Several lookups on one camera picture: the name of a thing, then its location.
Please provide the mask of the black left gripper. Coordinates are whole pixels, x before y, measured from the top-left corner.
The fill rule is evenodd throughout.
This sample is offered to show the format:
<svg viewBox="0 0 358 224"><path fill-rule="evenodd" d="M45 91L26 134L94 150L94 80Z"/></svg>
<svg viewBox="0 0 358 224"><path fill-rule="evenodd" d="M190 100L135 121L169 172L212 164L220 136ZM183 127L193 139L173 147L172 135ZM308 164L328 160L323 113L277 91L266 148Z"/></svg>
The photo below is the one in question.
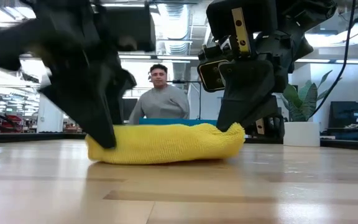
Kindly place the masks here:
<svg viewBox="0 0 358 224"><path fill-rule="evenodd" d="M112 124L123 124L123 99L137 82L122 69L112 88L111 115L106 89L112 73L104 54L93 0L19 0L34 18L0 28L0 68L17 71L20 57L33 53L51 71L50 83L39 92L65 112L100 146L114 148Z"/></svg>

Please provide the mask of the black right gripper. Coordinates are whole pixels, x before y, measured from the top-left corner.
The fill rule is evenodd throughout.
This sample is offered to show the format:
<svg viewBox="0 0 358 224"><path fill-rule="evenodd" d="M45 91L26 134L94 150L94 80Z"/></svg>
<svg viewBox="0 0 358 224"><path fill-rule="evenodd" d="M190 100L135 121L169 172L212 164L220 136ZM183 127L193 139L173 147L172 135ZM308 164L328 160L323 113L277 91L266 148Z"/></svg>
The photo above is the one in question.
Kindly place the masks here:
<svg viewBox="0 0 358 224"><path fill-rule="evenodd" d="M305 32L315 26L312 0L214 0L206 8L213 43L198 54L219 64L225 81L216 127L248 128L276 113L295 61L312 52Z"/></svg>

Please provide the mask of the yellow microfiber towel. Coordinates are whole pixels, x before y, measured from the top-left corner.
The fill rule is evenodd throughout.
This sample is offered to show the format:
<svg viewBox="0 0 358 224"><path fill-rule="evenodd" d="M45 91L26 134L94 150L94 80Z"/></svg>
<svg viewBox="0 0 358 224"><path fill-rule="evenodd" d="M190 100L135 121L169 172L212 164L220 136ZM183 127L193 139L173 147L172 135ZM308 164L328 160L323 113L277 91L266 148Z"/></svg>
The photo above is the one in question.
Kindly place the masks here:
<svg viewBox="0 0 358 224"><path fill-rule="evenodd" d="M89 135L85 137L89 159L124 165L226 159L239 153L246 135L238 123L225 132L208 123L125 125L114 130L117 145L113 149L103 148Z"/></svg>

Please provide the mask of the teal plastic basket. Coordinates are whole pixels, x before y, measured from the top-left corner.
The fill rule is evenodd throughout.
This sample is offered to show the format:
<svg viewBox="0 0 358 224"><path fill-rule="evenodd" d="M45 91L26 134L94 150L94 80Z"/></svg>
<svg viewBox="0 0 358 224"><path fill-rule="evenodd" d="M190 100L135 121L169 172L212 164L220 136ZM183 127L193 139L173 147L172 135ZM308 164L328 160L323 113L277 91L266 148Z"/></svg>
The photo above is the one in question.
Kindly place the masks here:
<svg viewBox="0 0 358 224"><path fill-rule="evenodd" d="M212 124L216 125L216 120L211 119L165 119L165 118L141 118L139 124L147 125L171 125L171 124L183 124L186 126L195 126L199 124Z"/></svg>

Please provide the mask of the black computer monitor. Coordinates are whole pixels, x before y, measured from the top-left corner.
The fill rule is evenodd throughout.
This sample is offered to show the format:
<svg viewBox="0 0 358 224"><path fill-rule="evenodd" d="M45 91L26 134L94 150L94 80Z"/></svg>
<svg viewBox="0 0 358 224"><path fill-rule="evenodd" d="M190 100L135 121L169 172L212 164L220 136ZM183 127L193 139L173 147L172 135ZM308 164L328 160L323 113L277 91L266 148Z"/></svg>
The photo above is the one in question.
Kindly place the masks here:
<svg viewBox="0 0 358 224"><path fill-rule="evenodd" d="M122 110L123 110L123 120L128 121L133 109L138 102L137 98L123 98L122 99Z"/></svg>

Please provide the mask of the potted plant in white pot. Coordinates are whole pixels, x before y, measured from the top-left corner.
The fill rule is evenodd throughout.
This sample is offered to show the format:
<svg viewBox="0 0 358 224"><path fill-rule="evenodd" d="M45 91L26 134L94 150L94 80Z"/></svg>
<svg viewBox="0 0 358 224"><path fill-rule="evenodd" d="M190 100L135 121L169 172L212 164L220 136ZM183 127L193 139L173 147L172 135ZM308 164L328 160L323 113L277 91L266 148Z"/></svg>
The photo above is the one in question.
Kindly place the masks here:
<svg viewBox="0 0 358 224"><path fill-rule="evenodd" d="M279 98L283 101L285 108L289 112L289 120L284 122L285 135L283 144L296 147L319 147L320 131L319 124L310 121L316 112L317 102L322 100L328 91L318 93L318 89L323 84L329 73L321 78L319 84L308 80L301 88L289 84Z"/></svg>

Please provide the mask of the person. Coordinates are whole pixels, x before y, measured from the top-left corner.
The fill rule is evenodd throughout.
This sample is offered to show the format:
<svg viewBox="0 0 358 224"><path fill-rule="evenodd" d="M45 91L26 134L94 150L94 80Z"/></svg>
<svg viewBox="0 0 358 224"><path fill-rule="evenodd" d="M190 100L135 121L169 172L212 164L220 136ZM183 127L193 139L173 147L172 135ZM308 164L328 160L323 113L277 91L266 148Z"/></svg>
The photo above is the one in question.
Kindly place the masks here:
<svg viewBox="0 0 358 224"><path fill-rule="evenodd" d="M168 69L162 64L151 66L150 80L153 88L140 96L129 116L129 124L147 119L188 119L190 104L186 93L167 83Z"/></svg>

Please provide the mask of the black media cabinet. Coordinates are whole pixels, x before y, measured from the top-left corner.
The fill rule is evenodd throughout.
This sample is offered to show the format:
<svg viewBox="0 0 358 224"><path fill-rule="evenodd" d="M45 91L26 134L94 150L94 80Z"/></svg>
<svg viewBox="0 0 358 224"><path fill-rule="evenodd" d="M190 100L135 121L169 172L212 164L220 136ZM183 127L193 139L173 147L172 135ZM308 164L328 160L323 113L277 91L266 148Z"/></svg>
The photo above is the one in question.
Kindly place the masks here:
<svg viewBox="0 0 358 224"><path fill-rule="evenodd" d="M358 141L358 101L332 101L328 128L321 135L334 136L336 140Z"/></svg>

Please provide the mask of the silver ventilation duct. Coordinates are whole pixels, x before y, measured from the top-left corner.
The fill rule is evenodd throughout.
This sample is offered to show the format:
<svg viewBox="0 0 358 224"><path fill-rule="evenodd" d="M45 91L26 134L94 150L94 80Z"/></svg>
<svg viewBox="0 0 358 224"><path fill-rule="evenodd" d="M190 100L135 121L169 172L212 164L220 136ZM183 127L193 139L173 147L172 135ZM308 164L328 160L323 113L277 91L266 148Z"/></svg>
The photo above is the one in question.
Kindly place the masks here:
<svg viewBox="0 0 358 224"><path fill-rule="evenodd" d="M167 55L188 55L189 7L187 4L159 4L162 34Z"/></svg>

